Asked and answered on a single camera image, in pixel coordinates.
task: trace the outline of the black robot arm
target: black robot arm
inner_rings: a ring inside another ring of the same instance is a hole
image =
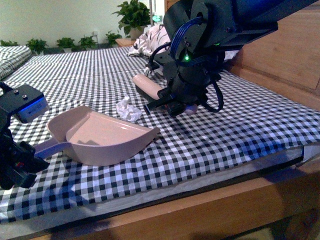
[[[166,12],[163,23],[171,40],[168,52],[155,55],[163,65],[167,88],[160,99],[145,106],[166,106],[175,117],[190,106],[210,112],[223,108],[217,81],[225,51],[240,50],[278,29],[277,21],[317,0],[180,0]],[[207,86],[213,85],[218,107],[207,104]]]

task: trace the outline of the checkered bedsheet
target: checkered bedsheet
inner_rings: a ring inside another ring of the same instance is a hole
[[[13,88],[29,84],[43,91],[50,110],[28,124],[13,119],[14,139],[32,145],[50,139],[46,123],[78,106],[119,118],[116,103],[124,94],[130,96],[130,104],[142,109],[147,102],[136,92],[132,78],[143,72],[146,60],[127,57],[128,50],[98,49],[30,59],[6,83]],[[46,159],[50,165],[38,173],[33,187],[0,191],[0,222],[174,185],[320,141],[320,112],[229,72],[221,76],[218,84],[225,102],[221,112],[213,114],[200,106],[196,115],[176,118],[161,110],[149,116],[143,113],[136,123],[159,127],[159,137],[131,159],[112,166],[82,165],[57,153]],[[165,86],[161,76],[152,79]],[[215,90],[208,90],[213,105]]]
[[[11,74],[31,55],[27,46],[0,46],[0,80]]]

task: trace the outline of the crumpled tissue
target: crumpled tissue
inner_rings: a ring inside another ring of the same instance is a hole
[[[133,123],[141,117],[142,111],[137,107],[128,104],[129,101],[130,101],[129,96],[125,94],[124,99],[118,102],[115,107],[116,107],[116,112],[120,115],[120,118],[122,120]]]

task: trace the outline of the black mount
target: black mount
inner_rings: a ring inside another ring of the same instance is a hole
[[[35,149],[25,141],[16,143],[8,129],[11,117],[28,123],[48,109],[44,94],[29,85],[11,89],[1,82],[0,96],[0,187],[11,189],[14,185],[30,188],[39,171],[49,163],[35,157]]]

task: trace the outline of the wall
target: wall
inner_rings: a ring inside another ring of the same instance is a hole
[[[106,33],[118,30],[121,17],[111,13],[123,1],[0,0],[0,40],[25,45],[31,38],[41,38],[49,47],[56,47],[57,39],[70,37],[77,44],[97,30],[99,43],[105,43]],[[164,1],[156,1],[157,12],[164,13]],[[149,0],[142,2],[149,6]]]

